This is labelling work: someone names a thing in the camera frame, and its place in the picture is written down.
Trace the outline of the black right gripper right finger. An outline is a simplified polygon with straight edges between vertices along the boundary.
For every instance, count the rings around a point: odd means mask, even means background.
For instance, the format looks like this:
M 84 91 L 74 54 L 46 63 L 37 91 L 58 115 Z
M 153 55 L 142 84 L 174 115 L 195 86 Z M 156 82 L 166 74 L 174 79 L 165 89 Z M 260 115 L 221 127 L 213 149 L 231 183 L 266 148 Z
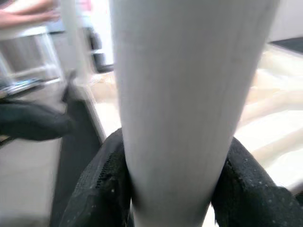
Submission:
M 303 206 L 236 139 L 213 193 L 219 227 L 303 227 Z

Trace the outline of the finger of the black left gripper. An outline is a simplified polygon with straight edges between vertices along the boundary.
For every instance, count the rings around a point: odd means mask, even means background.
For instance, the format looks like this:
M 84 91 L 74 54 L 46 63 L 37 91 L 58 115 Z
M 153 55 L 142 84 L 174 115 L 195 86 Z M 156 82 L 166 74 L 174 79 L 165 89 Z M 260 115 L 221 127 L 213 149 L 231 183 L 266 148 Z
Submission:
M 70 133 L 73 120 L 46 105 L 28 101 L 0 102 L 0 135 L 25 140 L 53 140 Z

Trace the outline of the white plastic table leg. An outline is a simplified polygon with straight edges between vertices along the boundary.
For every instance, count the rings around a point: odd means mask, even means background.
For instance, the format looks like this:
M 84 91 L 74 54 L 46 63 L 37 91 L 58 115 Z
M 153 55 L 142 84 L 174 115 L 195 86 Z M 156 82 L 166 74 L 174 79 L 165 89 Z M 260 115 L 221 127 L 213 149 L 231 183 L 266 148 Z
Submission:
M 110 0 L 135 227 L 201 227 L 280 0 Z
M 94 71 L 78 0 L 61 0 L 60 7 L 63 25 L 71 45 L 72 57 L 76 62 L 78 83 L 90 83 Z

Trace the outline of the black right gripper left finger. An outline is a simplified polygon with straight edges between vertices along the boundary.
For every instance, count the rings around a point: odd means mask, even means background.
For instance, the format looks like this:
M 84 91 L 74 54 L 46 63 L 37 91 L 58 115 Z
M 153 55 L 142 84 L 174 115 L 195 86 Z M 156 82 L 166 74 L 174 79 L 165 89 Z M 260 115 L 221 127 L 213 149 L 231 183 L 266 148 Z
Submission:
M 129 227 L 131 192 L 123 134 L 118 129 L 80 175 L 59 227 Z

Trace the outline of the white plastic table top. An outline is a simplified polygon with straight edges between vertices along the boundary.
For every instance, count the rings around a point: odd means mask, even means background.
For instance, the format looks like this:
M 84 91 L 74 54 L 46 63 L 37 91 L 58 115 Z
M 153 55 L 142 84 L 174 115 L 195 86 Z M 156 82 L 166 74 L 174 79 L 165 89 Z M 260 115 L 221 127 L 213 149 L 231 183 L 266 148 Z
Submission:
M 303 54 L 266 46 L 235 137 L 276 185 L 303 192 Z

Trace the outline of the white stool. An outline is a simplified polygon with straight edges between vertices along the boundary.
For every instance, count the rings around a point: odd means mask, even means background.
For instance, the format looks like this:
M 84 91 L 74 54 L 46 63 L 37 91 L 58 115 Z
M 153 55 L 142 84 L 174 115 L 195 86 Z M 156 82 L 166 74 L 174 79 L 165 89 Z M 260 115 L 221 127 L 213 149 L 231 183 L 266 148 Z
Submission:
M 15 84 L 17 78 L 45 72 L 48 81 L 64 81 L 63 71 L 46 26 L 29 25 L 0 30 L 0 43 L 24 37 L 33 37 L 37 44 L 37 50 L 42 57 L 43 65 L 22 71 L 13 71 L 0 48 L 0 73 L 2 80 L 8 84 Z

